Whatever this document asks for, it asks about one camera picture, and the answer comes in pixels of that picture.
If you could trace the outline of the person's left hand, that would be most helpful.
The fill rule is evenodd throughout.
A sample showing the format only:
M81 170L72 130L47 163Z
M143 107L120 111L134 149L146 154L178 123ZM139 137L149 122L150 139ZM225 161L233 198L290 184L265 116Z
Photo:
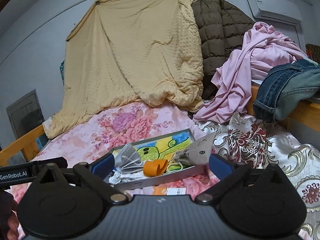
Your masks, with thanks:
M18 203L12 194L1 191L1 239L18 240L19 221L16 215Z

